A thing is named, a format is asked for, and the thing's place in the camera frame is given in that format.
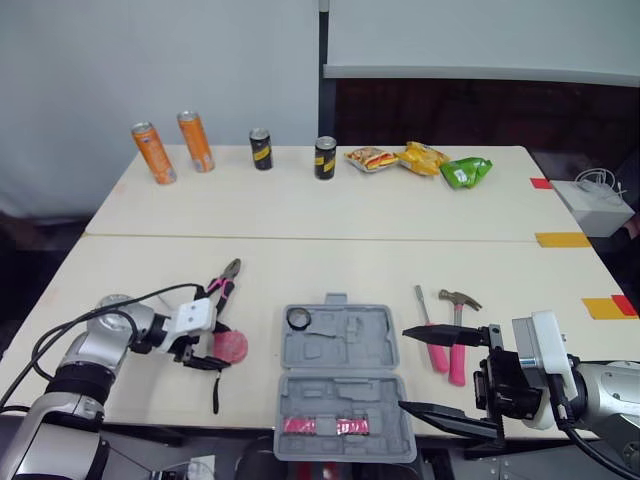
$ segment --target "snack bag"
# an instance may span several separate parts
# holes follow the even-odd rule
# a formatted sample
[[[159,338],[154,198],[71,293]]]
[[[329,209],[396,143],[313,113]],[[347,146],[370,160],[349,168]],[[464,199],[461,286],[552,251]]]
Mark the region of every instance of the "snack bag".
[[[374,173],[390,167],[398,161],[393,153],[376,147],[364,147],[345,153],[349,161],[363,172]]]
[[[419,142],[407,142],[407,149],[397,156],[400,165],[418,175],[438,175],[438,167],[451,160],[444,153]]]
[[[474,187],[493,164],[480,157],[463,158],[440,166],[440,171],[452,188]]]

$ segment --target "hammer head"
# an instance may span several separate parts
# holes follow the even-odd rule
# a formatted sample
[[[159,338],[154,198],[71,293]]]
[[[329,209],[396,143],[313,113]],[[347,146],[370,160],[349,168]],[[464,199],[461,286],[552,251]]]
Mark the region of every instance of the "hammer head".
[[[469,295],[465,295],[460,292],[450,292],[444,288],[438,293],[438,298],[440,300],[451,300],[454,305],[469,305],[474,310],[480,310],[482,308],[482,305],[476,302]]]

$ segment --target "white cord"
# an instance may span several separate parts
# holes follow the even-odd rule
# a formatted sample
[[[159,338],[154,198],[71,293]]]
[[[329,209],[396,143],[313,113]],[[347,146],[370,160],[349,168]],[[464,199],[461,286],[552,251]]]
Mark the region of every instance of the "white cord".
[[[202,478],[202,476],[200,475],[200,472],[189,472],[189,471],[188,471],[188,468],[189,468],[191,465],[199,465],[199,466],[200,466],[200,468],[204,467],[204,469],[206,470],[206,473],[208,473],[208,475],[207,475],[207,476],[208,476],[209,478],[211,478],[211,480],[214,480],[214,479],[216,478],[216,474],[214,473],[214,471],[213,471],[213,470],[211,470],[211,467],[210,467],[209,465],[207,465],[206,463],[204,463],[204,462],[200,462],[200,461],[198,461],[198,460],[186,460],[186,461],[184,461],[184,462],[174,463],[173,465],[167,465],[166,467],[162,467],[161,469],[156,470],[156,471],[158,471],[158,472],[164,472],[164,471],[166,471],[166,470],[173,470],[173,469],[175,469],[175,468],[177,468],[177,467],[184,467],[184,466],[186,466],[186,467],[187,467],[187,477],[188,477],[188,478],[194,478],[194,473],[195,473],[196,475],[198,475],[198,477],[199,477],[199,478]],[[145,479],[148,479],[148,478],[149,478],[149,474],[147,474],[144,478],[145,478]]]
[[[590,168],[581,172],[574,180],[574,183],[578,188],[595,195],[599,200],[614,205],[622,205],[624,203],[622,194],[626,190],[622,190],[622,183],[616,182],[616,176],[611,170]]]

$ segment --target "orange can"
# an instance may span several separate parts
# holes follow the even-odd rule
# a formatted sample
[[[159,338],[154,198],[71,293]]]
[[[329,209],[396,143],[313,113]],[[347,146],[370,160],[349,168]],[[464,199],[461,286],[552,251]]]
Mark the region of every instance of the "orange can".
[[[211,149],[207,141],[207,134],[200,121],[200,115],[193,110],[186,110],[178,114],[178,125],[184,135],[184,140],[189,148],[191,160],[196,171],[204,173],[213,170],[215,164],[211,156]]]
[[[151,122],[136,123],[131,127],[131,135],[156,182],[161,185],[175,182],[176,172],[167,157],[167,152],[164,151],[158,132]]]

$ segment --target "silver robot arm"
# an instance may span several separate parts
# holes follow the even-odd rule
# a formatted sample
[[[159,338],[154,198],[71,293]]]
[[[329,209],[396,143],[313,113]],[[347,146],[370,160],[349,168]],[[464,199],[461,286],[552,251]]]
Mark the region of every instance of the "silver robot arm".
[[[99,307],[129,300],[105,297]],[[192,354],[201,333],[211,332],[215,310],[208,298],[183,304],[171,317],[156,314],[140,303],[118,308],[133,319],[106,313],[87,323],[60,362],[45,393],[31,406],[4,458],[0,479],[38,478],[84,480],[101,478],[109,446],[99,428],[104,404],[129,349],[152,349],[175,355],[186,366],[218,370],[226,362]]]
[[[474,453],[495,454],[504,448],[502,417],[536,429],[555,424],[605,468],[623,478],[640,479],[640,363],[581,362],[567,355],[551,311],[513,320],[516,352],[504,350],[500,328],[435,325],[403,332],[430,344],[489,348],[489,356],[474,373],[476,407],[486,411],[485,418],[469,418],[461,410],[428,403],[400,402],[400,406],[441,430],[487,441]],[[627,468],[595,451],[574,429],[598,435]]]

